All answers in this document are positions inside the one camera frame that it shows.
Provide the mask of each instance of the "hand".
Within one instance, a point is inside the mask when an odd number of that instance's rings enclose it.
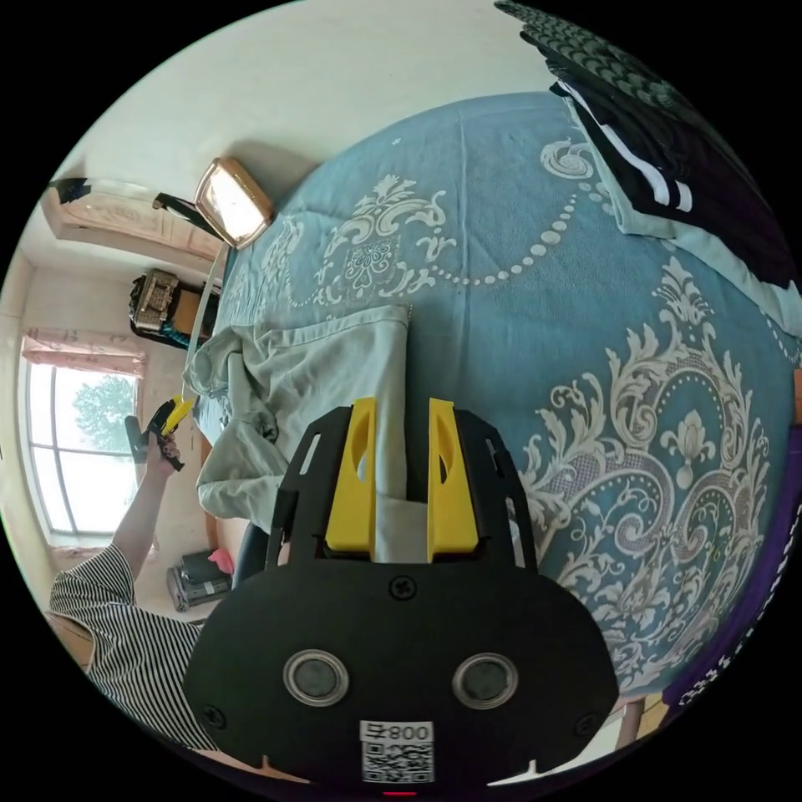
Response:
[[[177,457],[180,459],[181,454],[175,445],[175,437],[168,434],[165,437],[167,445],[165,452],[168,457]],[[146,461],[146,473],[148,475],[157,476],[158,478],[167,481],[174,473],[175,468],[170,464],[170,461],[161,453],[159,441],[153,432],[148,433],[148,458]]]

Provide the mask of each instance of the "bed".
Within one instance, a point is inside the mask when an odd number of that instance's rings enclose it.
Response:
[[[658,693],[759,559],[800,343],[670,244],[625,236],[549,93],[478,98],[341,153],[226,265],[216,328],[409,307],[408,496],[428,399],[517,460],[541,571],[593,612],[622,695]],[[221,411],[195,412],[214,443]]]

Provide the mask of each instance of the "qr code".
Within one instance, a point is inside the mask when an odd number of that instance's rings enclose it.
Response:
[[[434,782],[434,744],[362,744],[368,783]]]

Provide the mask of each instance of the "tree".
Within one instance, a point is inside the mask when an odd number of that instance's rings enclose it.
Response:
[[[103,376],[96,384],[85,384],[76,394],[75,423],[97,451],[129,451],[125,416],[133,412],[131,383],[122,376]]]

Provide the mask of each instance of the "curtain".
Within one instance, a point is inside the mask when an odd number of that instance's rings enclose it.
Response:
[[[145,377],[145,351],[135,337],[74,329],[28,329],[23,357],[37,365]]]
[[[56,560],[56,567],[63,571],[75,568],[81,562],[94,557],[104,549],[104,546],[51,546],[50,550]],[[155,561],[159,556],[159,551],[154,543],[145,558],[147,562]]]

